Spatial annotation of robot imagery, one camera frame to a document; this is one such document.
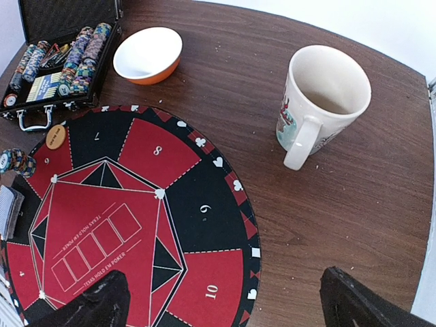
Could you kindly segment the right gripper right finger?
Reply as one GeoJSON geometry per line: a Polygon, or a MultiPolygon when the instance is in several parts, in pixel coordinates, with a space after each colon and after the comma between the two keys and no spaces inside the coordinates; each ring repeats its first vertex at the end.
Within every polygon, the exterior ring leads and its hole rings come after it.
{"type": "Polygon", "coordinates": [[[383,299],[340,268],[327,268],[320,298],[327,326],[432,326],[383,299]]]}

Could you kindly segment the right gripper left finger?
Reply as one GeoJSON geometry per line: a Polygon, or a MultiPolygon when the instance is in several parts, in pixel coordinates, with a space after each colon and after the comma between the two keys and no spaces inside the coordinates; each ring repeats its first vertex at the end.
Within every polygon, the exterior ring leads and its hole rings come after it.
{"type": "Polygon", "coordinates": [[[127,277],[110,271],[60,309],[31,326],[126,326],[131,295],[127,277]]]}

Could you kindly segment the blue backed card deck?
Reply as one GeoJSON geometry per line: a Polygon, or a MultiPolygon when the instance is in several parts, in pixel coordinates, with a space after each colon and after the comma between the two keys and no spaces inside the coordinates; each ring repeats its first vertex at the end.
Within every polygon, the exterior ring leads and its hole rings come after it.
{"type": "Polygon", "coordinates": [[[14,237],[14,230],[18,220],[24,196],[15,189],[1,186],[1,239],[14,237]]]}

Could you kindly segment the stack of poker chips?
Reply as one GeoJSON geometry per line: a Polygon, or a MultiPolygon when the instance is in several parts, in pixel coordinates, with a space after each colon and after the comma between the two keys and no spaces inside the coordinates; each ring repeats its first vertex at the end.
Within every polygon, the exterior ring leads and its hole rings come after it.
{"type": "Polygon", "coordinates": [[[6,149],[1,153],[1,173],[8,171],[29,178],[32,177],[37,168],[36,160],[20,149],[6,149]]]}

